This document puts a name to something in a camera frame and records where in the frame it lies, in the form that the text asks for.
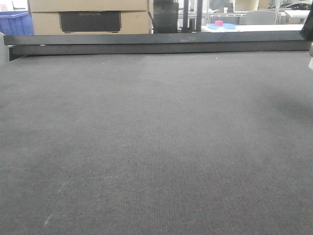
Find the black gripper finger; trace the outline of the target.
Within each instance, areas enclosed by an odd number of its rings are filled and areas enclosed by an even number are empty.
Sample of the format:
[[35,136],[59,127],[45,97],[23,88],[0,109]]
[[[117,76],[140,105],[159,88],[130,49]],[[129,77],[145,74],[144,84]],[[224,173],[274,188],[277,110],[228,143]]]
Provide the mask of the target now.
[[309,15],[300,30],[300,35],[304,40],[312,41],[313,40],[313,16]]

